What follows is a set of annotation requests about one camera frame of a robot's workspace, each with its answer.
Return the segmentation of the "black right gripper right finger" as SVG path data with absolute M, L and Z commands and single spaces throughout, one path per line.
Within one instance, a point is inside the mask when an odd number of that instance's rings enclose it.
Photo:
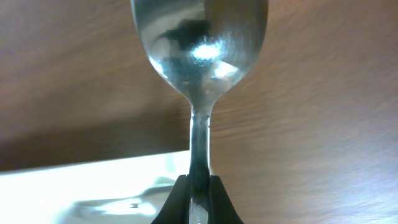
M 219 176 L 210 176 L 209 201 L 209 224 L 244 224 Z

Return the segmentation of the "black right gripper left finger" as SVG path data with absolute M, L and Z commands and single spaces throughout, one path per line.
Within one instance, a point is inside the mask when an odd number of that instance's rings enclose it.
M 151 224 L 188 224 L 190 187 L 187 175 L 180 175 L 159 214 Z

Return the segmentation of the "white cutlery organizer tray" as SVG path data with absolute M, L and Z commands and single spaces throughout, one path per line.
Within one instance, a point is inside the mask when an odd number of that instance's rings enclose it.
M 152 223 L 187 151 L 1 173 L 2 224 Z

